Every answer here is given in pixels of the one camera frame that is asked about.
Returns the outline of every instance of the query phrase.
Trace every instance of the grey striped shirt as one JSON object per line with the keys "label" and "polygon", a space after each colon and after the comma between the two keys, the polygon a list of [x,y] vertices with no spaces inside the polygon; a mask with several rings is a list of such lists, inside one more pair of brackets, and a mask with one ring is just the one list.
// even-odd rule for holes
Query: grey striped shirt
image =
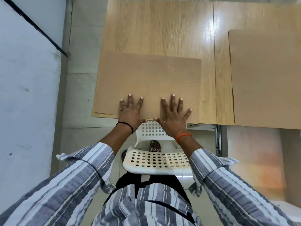
{"label": "grey striped shirt", "polygon": [[[97,143],[57,157],[69,161],[68,165],[4,211],[0,225],[79,225],[97,190],[109,194],[115,188],[110,182],[114,154],[108,145]],[[234,174],[228,167],[232,162],[206,149],[195,151],[190,157],[195,183],[189,191],[200,196],[204,187],[224,225],[295,225]],[[175,190],[160,183],[140,188],[137,198],[134,185],[117,190],[92,224],[193,225],[180,214],[149,201],[164,202],[185,215],[190,213],[195,225],[202,225],[192,207]]]}

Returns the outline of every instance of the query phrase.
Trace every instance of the plastic chair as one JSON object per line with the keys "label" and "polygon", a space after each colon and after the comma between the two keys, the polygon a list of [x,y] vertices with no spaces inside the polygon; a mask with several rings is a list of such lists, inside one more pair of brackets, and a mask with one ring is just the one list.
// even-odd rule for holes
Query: plastic chair
{"label": "plastic chair", "polygon": [[139,143],[147,140],[171,140],[156,121],[143,123],[136,131],[137,142],[130,146],[123,161],[124,168],[134,174],[143,175],[192,175],[188,158],[182,149],[176,152],[157,153],[137,149]]}

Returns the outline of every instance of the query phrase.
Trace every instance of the right hand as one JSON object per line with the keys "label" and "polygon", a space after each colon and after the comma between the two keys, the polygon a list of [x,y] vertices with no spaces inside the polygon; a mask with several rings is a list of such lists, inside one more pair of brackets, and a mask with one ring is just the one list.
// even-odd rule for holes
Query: right hand
{"label": "right hand", "polygon": [[183,98],[180,98],[177,106],[174,94],[171,95],[170,98],[170,107],[164,98],[161,99],[161,102],[163,103],[166,112],[166,122],[156,117],[154,120],[161,125],[167,135],[176,139],[179,135],[187,132],[186,121],[191,114],[192,109],[189,109],[183,114]]}

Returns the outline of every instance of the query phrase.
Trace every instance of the wood grain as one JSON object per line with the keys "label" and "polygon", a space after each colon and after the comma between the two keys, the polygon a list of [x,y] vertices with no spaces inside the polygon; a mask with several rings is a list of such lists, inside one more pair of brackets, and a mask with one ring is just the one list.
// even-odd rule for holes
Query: wood grain
{"label": "wood grain", "polygon": [[228,32],[282,30],[301,34],[301,6],[213,2],[217,123],[235,125]]}
{"label": "wood grain", "polygon": [[109,0],[99,65],[105,50],[202,59],[199,122],[216,124],[213,29],[212,2]]}

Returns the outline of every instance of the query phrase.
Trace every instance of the orange bracelet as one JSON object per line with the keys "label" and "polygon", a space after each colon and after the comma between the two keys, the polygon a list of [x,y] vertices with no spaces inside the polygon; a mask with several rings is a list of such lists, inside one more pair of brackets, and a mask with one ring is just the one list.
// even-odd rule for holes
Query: orange bracelet
{"label": "orange bracelet", "polygon": [[189,132],[186,132],[181,135],[178,135],[178,137],[175,139],[177,141],[177,143],[179,143],[179,139],[183,136],[192,136],[192,134],[190,134]]}

